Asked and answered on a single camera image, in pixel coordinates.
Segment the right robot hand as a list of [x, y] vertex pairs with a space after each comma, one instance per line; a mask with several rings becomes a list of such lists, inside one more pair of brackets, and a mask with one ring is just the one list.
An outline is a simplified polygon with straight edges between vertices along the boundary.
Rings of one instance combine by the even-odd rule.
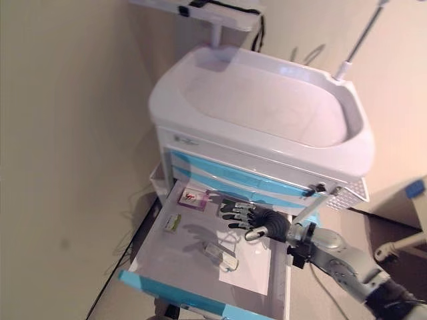
[[229, 229], [244, 230], [246, 241], [267, 237], [280, 243], [286, 242], [290, 222], [272, 209], [224, 198], [218, 215], [228, 222]]

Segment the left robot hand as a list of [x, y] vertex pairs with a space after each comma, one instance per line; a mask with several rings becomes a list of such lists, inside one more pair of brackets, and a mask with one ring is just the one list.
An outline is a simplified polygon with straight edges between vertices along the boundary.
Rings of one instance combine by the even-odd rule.
[[155, 298], [155, 315], [154, 319], [179, 319], [180, 308], [168, 303], [167, 301]]

